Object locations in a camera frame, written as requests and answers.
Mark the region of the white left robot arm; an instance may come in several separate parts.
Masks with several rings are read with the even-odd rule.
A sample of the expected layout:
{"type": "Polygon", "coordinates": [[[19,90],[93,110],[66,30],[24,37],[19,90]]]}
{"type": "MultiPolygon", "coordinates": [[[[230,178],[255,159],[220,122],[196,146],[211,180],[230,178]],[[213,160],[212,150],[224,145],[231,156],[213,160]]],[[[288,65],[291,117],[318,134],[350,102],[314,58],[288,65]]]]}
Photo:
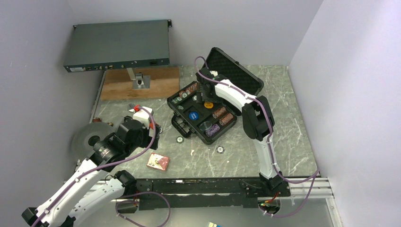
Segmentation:
{"type": "Polygon", "coordinates": [[[86,193],[115,166],[132,160],[129,156],[135,149],[157,149],[159,132],[151,113],[135,113],[117,132],[94,144],[93,152],[51,198],[37,208],[26,208],[23,220],[31,227],[77,227],[109,201],[131,198],[138,192],[137,180],[127,171],[116,172],[104,186],[86,193]]]}

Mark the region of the red playing card deck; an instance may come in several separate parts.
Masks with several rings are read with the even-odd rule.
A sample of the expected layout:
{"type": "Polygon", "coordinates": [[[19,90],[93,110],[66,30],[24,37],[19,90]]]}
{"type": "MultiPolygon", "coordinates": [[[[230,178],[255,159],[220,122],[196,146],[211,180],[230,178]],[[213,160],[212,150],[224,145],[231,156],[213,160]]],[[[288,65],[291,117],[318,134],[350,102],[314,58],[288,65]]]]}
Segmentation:
{"type": "Polygon", "coordinates": [[[156,153],[151,153],[146,166],[153,168],[153,169],[157,169],[157,170],[161,170],[161,171],[166,171],[168,164],[170,162],[170,158],[167,156],[163,156],[160,154],[156,154],[156,153]]]}

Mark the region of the clear dealer button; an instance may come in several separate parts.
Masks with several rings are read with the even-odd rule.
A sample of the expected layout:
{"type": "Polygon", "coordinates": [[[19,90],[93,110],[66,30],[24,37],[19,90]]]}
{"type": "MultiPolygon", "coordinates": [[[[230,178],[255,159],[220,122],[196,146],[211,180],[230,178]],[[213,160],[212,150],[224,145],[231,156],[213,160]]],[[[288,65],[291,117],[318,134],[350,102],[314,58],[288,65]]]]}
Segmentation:
{"type": "Polygon", "coordinates": [[[207,131],[212,127],[212,123],[210,121],[204,121],[199,125],[199,129],[201,131],[207,131]]]}

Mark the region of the blue poker chip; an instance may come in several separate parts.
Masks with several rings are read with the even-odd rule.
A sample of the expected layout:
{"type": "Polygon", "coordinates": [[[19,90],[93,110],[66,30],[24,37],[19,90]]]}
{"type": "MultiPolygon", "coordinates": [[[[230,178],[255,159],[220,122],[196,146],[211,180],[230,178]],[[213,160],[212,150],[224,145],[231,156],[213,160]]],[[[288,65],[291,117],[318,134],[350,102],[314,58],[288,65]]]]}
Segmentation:
{"type": "Polygon", "coordinates": [[[216,152],[219,153],[219,154],[223,154],[225,152],[225,149],[224,149],[223,146],[218,146],[216,148],[216,152]]]}

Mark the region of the green poker chip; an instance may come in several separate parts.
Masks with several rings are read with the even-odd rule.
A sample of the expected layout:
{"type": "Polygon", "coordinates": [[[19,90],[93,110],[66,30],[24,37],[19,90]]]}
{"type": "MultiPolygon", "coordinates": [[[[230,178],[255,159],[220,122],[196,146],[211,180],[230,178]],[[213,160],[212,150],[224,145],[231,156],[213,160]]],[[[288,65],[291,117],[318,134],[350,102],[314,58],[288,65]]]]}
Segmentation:
{"type": "Polygon", "coordinates": [[[179,143],[179,144],[182,144],[184,142],[184,138],[179,136],[179,137],[176,138],[176,142],[179,143]]]}

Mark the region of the orange chip stack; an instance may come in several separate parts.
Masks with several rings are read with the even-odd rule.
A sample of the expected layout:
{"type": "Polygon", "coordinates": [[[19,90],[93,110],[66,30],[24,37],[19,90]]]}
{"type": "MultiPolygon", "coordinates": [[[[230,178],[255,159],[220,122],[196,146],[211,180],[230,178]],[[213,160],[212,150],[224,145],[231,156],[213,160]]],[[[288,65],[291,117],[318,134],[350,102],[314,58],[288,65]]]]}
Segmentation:
{"type": "Polygon", "coordinates": [[[215,119],[218,119],[220,116],[222,116],[226,112],[227,112],[227,109],[224,106],[220,107],[219,109],[215,110],[212,113],[212,117],[215,118],[215,119]]]}
{"type": "Polygon", "coordinates": [[[221,126],[225,126],[228,123],[230,123],[232,120],[234,119],[234,116],[231,113],[227,113],[226,115],[224,115],[220,120],[219,120],[219,124],[221,126]]]}

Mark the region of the black poker case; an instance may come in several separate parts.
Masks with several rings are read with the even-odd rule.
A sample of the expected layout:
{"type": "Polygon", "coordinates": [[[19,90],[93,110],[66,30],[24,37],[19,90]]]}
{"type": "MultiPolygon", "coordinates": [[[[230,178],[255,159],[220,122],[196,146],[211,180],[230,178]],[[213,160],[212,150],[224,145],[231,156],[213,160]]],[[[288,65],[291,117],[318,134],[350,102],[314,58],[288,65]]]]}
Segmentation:
{"type": "MultiPolygon", "coordinates": [[[[215,71],[217,74],[227,77],[235,86],[251,95],[259,94],[264,86],[264,82],[260,78],[253,75],[244,66],[239,64],[238,61],[234,60],[217,47],[211,49],[206,58],[204,67],[208,67],[210,71],[215,71]]],[[[184,86],[167,98],[167,104],[174,112],[171,123],[183,138],[189,138],[192,134],[195,134],[205,144],[210,145],[236,124],[237,118],[241,113],[227,101],[213,102],[214,107],[212,109],[207,109],[204,107],[203,102],[196,102],[196,93],[187,98],[180,98],[179,92],[187,88],[190,84],[184,86]],[[227,109],[227,112],[218,119],[213,118],[212,113],[223,106],[227,109]],[[189,112],[197,112],[199,114],[198,120],[190,120],[188,117],[189,112]],[[227,125],[221,126],[219,120],[228,113],[231,113],[234,119],[227,125]],[[205,131],[199,129],[199,125],[204,121],[210,121],[212,125],[218,124],[220,126],[220,131],[211,138],[207,137],[205,131]]]]}

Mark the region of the orange big blind button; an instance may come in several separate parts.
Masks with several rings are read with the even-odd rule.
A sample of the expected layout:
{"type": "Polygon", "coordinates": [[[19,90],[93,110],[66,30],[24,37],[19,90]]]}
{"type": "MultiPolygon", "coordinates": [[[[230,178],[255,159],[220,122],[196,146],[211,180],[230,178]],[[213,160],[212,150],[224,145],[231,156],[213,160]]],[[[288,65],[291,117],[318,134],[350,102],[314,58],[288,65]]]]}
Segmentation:
{"type": "Polygon", "coordinates": [[[212,102],[204,102],[204,107],[207,109],[212,109],[214,104],[212,102]]]}

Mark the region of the blue small blind button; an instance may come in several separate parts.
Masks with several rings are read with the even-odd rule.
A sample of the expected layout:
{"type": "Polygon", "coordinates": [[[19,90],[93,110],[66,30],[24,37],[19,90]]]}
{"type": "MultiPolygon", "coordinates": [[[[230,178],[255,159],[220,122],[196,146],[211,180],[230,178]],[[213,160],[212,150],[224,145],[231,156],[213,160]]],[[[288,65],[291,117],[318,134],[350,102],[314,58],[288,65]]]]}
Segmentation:
{"type": "Polygon", "coordinates": [[[197,112],[189,112],[189,119],[192,121],[198,120],[199,114],[197,112]]]}

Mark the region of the purple chip stack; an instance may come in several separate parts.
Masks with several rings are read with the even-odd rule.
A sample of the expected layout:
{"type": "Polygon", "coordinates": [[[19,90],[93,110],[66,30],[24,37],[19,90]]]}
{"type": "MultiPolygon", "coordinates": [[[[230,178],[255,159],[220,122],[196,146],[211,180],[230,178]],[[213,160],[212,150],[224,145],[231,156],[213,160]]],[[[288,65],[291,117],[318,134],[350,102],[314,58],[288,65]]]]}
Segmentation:
{"type": "Polygon", "coordinates": [[[205,135],[209,138],[213,137],[218,131],[220,131],[220,126],[218,124],[212,125],[209,129],[205,131],[205,135]]]}

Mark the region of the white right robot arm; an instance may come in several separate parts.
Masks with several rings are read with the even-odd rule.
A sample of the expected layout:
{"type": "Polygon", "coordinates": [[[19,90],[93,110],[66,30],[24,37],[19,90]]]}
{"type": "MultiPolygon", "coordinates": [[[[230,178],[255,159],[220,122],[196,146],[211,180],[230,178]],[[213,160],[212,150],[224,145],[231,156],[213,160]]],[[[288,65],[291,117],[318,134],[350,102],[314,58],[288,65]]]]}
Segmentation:
{"type": "Polygon", "coordinates": [[[200,72],[196,76],[202,98],[215,96],[241,111],[243,130],[253,141],[260,162],[261,192],[266,196],[274,195],[283,180],[272,143],[274,118],[267,98],[246,93],[224,76],[210,78],[200,72]]]}

